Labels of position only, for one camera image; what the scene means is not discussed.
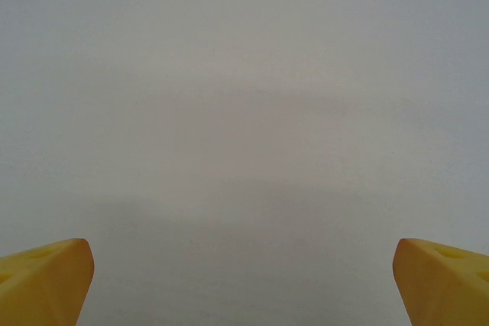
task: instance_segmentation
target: white wall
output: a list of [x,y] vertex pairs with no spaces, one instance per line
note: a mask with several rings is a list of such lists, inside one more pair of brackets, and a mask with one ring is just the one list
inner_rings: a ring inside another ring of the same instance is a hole
[[489,0],[0,0],[0,253],[81,325],[408,325],[401,237],[489,253]]

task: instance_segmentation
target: white backdrop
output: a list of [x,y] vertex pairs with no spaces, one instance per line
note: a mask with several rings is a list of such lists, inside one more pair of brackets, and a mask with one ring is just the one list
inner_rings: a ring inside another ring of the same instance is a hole
[[0,0],[0,254],[80,325],[408,325],[401,237],[489,253],[489,0]]

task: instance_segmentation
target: white surface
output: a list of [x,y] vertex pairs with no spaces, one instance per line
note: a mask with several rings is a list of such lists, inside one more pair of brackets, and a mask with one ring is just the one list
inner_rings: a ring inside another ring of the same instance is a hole
[[0,0],[0,253],[79,324],[408,325],[401,237],[489,252],[489,0]]

